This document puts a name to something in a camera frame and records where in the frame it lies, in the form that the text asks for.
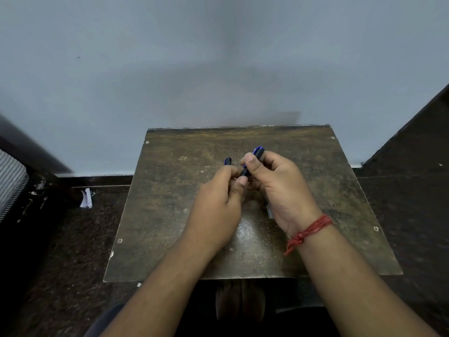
wooden table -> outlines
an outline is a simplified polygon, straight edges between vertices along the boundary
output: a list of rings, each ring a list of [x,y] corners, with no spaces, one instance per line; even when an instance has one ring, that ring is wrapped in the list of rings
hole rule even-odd
[[[323,211],[382,275],[402,274],[385,235],[330,126],[147,131],[104,281],[142,281],[180,237],[195,194],[230,156],[236,163],[256,146],[294,161]],[[203,278],[307,275],[288,237],[269,220],[258,192],[244,198],[230,244]]]

blue and black marker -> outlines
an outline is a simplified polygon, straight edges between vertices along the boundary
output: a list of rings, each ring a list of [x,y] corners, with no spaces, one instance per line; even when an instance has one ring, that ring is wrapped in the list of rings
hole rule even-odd
[[[257,147],[257,148],[254,149],[253,154],[260,161],[264,151],[265,151],[264,147]],[[246,167],[246,164],[245,164],[243,166],[243,171],[240,174],[240,176],[247,176],[247,177],[249,177],[250,175],[251,175],[251,173],[250,173],[250,171],[248,170],[248,168]]]

forearm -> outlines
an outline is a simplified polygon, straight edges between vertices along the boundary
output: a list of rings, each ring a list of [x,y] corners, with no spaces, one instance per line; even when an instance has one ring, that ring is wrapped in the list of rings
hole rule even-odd
[[[436,335],[334,226],[306,238],[298,251],[342,335]]]
[[[173,336],[198,279],[213,255],[181,238],[102,337]]]

person's left hand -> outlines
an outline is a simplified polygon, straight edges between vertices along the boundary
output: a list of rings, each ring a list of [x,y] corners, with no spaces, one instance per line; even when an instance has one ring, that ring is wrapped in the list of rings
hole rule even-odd
[[[214,256],[233,237],[242,214],[242,196],[248,182],[239,169],[222,166],[203,184],[190,210],[183,237]]]

person's left arm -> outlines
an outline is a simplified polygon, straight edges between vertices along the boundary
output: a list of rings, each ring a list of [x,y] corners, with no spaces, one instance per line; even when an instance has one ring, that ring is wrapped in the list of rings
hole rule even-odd
[[[248,181],[221,167],[202,185],[182,237],[109,324],[102,337],[173,336],[192,290],[215,254],[235,233]]]

